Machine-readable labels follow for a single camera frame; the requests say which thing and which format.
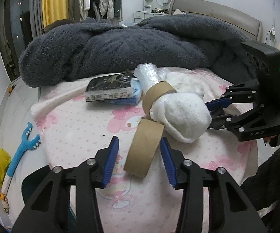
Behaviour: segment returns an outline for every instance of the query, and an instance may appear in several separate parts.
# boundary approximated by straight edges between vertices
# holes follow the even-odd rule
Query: power outlet
[[[274,27],[272,27],[272,28],[271,28],[271,30],[270,30],[270,34],[271,34],[272,36],[275,36]]]

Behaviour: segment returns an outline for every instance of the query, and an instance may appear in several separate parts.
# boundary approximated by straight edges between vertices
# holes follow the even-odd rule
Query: yellow curtain
[[[42,0],[43,27],[68,18],[68,0]]]

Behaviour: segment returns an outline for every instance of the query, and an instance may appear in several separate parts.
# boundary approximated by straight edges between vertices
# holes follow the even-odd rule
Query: brown tape roll
[[[147,118],[151,119],[150,109],[152,108],[153,103],[158,98],[160,98],[165,94],[176,93],[176,92],[177,91],[166,81],[159,82],[155,84],[153,87],[149,88],[142,102],[142,108],[144,113],[147,115]]]
[[[156,148],[161,141],[164,125],[142,119],[131,143],[124,171],[139,176],[147,176]]]

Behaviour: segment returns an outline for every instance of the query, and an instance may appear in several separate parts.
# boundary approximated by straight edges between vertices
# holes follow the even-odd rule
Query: dark gray blanket
[[[276,203],[262,220],[270,233],[280,233],[280,148],[261,166],[257,174],[241,185],[256,210]]]
[[[140,63],[209,68],[237,84],[256,78],[240,46],[247,40],[236,27],[199,15],[154,17],[127,28],[67,24],[34,39],[21,54],[19,68],[30,87],[133,70]]]

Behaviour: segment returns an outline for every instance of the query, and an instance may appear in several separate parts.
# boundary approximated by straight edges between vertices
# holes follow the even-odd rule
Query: fuzzy blanket
[[[233,25],[201,15],[153,17],[126,28],[83,21],[35,38],[21,54],[19,69],[30,87],[133,70],[140,63],[209,68],[237,84],[256,78],[240,45],[248,40]]]

